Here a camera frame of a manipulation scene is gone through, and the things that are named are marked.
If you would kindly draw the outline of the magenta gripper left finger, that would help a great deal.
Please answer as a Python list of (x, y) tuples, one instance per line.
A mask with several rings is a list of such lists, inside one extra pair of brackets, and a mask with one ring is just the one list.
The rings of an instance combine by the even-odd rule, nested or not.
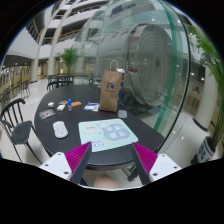
[(92, 153), (92, 144), (87, 142), (80, 145), (65, 154), (67, 162), (72, 170), (71, 181), (79, 184), (86, 168), (87, 162)]

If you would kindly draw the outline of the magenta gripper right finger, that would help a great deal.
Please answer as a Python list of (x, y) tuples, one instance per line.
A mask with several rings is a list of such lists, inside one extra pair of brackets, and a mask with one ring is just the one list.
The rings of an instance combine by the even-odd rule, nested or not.
[(147, 185), (150, 183), (150, 170), (152, 169), (158, 155), (140, 144), (132, 143), (132, 145), (132, 155), (141, 183), (143, 185)]

